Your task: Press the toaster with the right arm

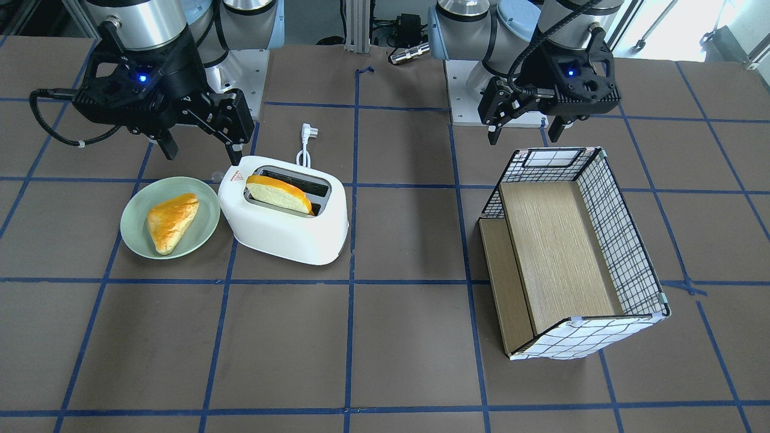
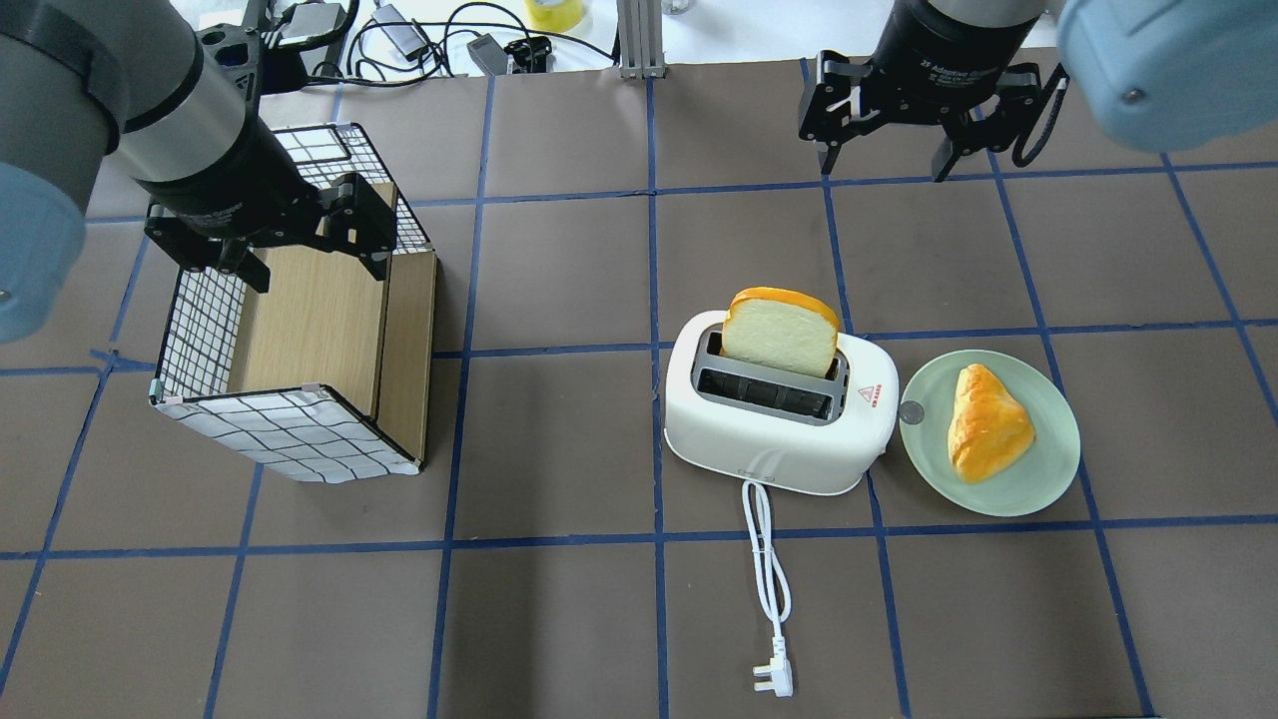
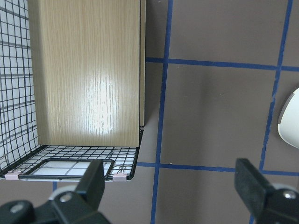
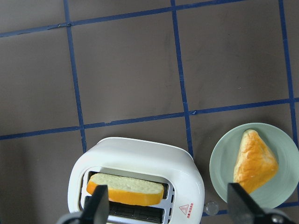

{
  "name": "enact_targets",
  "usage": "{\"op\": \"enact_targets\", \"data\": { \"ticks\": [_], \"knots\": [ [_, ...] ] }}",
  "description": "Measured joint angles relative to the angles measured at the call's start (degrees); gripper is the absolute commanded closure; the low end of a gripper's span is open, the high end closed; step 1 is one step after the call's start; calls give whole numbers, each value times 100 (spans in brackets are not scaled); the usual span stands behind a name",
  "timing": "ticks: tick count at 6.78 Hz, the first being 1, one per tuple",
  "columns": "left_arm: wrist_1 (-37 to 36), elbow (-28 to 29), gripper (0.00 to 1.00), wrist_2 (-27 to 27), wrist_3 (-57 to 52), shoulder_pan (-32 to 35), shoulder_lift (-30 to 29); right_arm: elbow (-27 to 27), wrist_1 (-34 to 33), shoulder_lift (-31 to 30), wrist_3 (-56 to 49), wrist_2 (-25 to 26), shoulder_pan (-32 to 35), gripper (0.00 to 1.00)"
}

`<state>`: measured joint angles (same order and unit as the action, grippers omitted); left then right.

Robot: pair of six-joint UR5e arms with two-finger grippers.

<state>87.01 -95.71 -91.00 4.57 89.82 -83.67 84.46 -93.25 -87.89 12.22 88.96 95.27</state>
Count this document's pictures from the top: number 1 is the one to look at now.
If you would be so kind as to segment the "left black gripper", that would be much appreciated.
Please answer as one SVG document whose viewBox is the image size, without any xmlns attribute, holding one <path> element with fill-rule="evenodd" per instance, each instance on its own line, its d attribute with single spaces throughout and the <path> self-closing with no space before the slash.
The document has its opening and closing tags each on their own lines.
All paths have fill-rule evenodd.
<svg viewBox="0 0 770 433">
<path fill-rule="evenodd" d="M 487 139 L 497 145 L 502 126 L 523 113 L 538 111 L 555 116 L 548 129 L 551 143 L 557 143 L 566 123 L 605 114 L 621 102 L 614 76 L 614 57 L 605 42 L 602 27 L 584 31 L 585 48 L 569 49 L 544 39 L 522 61 L 513 83 L 492 78 L 478 106 L 481 123 L 488 126 Z"/>
</svg>

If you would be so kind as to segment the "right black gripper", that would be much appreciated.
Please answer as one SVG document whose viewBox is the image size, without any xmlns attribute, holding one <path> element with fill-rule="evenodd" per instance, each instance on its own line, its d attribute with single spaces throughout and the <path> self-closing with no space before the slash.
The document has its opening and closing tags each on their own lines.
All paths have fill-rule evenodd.
<svg viewBox="0 0 770 433">
<path fill-rule="evenodd" d="M 241 90 L 211 90 L 189 27 L 164 46 L 143 51 L 121 42 L 114 24 L 98 29 L 102 39 L 73 98 L 85 118 L 152 135 L 167 160 L 179 151 L 169 129 L 198 126 L 226 143 L 231 165 L 240 164 L 254 129 L 247 101 Z"/>
</svg>

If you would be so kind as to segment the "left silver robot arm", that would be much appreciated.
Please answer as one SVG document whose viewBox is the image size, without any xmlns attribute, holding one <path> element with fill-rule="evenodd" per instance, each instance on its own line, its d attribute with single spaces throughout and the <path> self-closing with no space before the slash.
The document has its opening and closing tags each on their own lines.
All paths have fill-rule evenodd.
<svg viewBox="0 0 770 433">
<path fill-rule="evenodd" d="M 495 145 L 529 112 L 553 116 L 552 142 L 575 121 L 621 102 L 607 27 L 621 1 L 438 1 L 428 43 L 440 60 L 477 61 L 486 73 L 479 121 Z"/>
</svg>

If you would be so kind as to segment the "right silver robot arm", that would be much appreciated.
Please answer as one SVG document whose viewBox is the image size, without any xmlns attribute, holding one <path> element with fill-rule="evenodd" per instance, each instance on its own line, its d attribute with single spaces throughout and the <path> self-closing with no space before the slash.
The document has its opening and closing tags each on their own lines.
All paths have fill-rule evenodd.
<svg viewBox="0 0 770 433">
<path fill-rule="evenodd" d="M 73 97 L 87 120 L 146 135 L 176 157 L 177 125 L 199 127 L 238 165 L 255 128 L 253 79 L 237 52 L 278 49 L 282 1 L 88 1 L 99 31 Z"/>
</svg>

